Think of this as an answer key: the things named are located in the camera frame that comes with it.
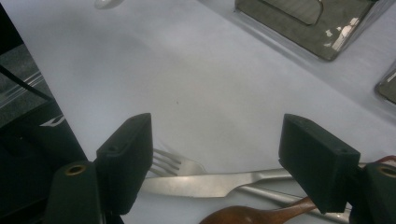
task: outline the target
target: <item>table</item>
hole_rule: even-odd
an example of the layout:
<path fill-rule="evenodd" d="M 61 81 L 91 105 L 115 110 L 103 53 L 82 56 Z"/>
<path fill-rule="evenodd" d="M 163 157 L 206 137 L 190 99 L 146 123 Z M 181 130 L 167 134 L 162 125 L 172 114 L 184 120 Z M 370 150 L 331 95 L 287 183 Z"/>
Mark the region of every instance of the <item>table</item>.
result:
<path fill-rule="evenodd" d="M 2 0 L 90 160 L 129 117 L 150 112 L 154 146 L 211 173 L 280 167 L 285 113 L 312 119 L 362 161 L 394 154 L 396 111 L 374 85 L 396 58 L 396 5 L 334 62 L 284 47 L 232 0 Z M 295 183 L 267 183 L 304 195 Z M 140 192 L 126 223 L 198 223 L 222 207 L 276 206 L 240 192 Z M 300 216 L 292 223 L 328 223 Z"/>

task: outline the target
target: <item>utensil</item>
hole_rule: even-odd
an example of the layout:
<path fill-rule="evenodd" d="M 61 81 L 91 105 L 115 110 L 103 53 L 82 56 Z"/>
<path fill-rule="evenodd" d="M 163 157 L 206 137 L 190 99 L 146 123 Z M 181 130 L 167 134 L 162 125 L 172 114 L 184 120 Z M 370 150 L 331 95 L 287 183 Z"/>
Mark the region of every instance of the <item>utensil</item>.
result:
<path fill-rule="evenodd" d="M 200 224 L 281 224 L 315 208 L 315 204 L 308 197 L 276 210 L 258 210 L 245 206 L 231 206 L 212 213 L 202 220 Z"/>
<path fill-rule="evenodd" d="M 195 161 L 176 157 L 158 149 L 154 149 L 154 152 L 153 167 L 150 171 L 166 177 L 146 178 L 141 189 L 147 192 L 186 197 L 225 197 L 231 190 L 259 180 L 292 178 L 283 168 L 238 174 L 202 175 L 207 172 Z"/>
<path fill-rule="evenodd" d="M 192 161 L 185 157 L 174 155 L 165 151 L 154 148 L 154 161 L 150 171 L 159 176 L 184 176 L 184 175 L 206 175 L 207 171 L 204 166 L 196 161 Z M 301 197 L 297 197 L 290 194 L 285 194 L 269 189 L 261 189 L 252 186 L 241 186 L 237 188 L 247 193 L 261 196 L 269 199 L 275 203 L 285 205 L 295 203 L 301 200 Z M 309 212 L 311 215 L 316 217 L 329 219 L 338 223 L 349 223 L 350 209 L 346 209 L 345 213 L 328 213 L 323 215 L 318 209 L 314 209 Z"/>

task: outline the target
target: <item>knife blade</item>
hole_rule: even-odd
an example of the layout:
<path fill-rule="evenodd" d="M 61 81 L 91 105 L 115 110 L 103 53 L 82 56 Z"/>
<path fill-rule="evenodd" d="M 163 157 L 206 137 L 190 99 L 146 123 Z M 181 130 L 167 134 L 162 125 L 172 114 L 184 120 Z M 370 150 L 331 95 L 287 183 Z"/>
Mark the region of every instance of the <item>knife blade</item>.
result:
<path fill-rule="evenodd" d="M 260 180 L 291 179 L 285 169 L 223 175 L 152 177 L 143 182 L 145 192 L 193 198 L 225 197 L 233 189 Z"/>

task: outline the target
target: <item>fork handle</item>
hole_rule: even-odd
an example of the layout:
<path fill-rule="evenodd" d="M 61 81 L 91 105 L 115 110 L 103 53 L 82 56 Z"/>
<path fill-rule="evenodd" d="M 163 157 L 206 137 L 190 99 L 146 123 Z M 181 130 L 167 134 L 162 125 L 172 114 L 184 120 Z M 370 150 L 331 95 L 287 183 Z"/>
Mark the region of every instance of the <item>fork handle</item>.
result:
<path fill-rule="evenodd" d="M 248 186 L 248 185 L 239 187 L 238 189 L 240 189 L 244 192 L 259 195 L 266 199 L 270 199 L 273 202 L 281 203 L 282 205 L 295 203 L 302 199 L 301 197 L 297 197 L 294 195 L 281 193 L 281 192 L 277 192 L 277 191 L 273 191 L 273 190 L 269 190 L 269 189 L 256 188 L 256 187 L 252 187 L 252 186 Z M 326 215 L 321 214 L 318 209 L 314 209 L 308 213 L 312 214 L 316 217 L 335 221 L 337 223 L 345 223 L 345 224 L 349 223 L 350 209 L 346 209 L 346 211 L 344 213 L 328 213 Z"/>

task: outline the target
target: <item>gray tray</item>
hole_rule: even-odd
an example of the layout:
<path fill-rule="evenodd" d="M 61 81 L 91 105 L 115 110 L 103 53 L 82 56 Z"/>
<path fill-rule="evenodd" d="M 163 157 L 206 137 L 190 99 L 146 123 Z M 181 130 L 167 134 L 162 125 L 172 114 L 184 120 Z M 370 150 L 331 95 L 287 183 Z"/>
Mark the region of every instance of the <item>gray tray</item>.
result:
<path fill-rule="evenodd" d="M 331 61 L 393 2 L 235 0 L 235 8 L 319 58 Z"/>

